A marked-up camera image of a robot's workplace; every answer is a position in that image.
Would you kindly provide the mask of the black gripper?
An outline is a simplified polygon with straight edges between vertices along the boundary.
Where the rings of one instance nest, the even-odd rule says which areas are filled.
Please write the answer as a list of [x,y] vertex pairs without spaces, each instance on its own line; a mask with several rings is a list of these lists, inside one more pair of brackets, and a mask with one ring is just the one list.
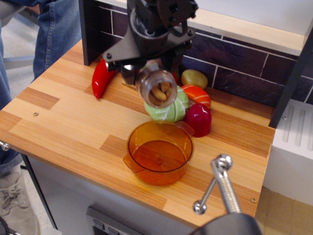
[[129,9],[127,13],[124,38],[103,54],[108,70],[121,72],[128,84],[134,84],[151,59],[160,59],[167,70],[175,70],[195,37],[187,23],[196,16],[195,10]]

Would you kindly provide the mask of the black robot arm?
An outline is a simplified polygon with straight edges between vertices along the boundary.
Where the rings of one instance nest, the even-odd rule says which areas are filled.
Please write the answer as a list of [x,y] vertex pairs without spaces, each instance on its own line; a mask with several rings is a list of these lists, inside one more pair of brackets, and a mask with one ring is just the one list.
[[149,60],[160,59],[166,70],[175,71],[195,37],[187,20],[197,9],[194,0],[129,0],[126,34],[103,54],[107,71],[121,72],[128,84]]

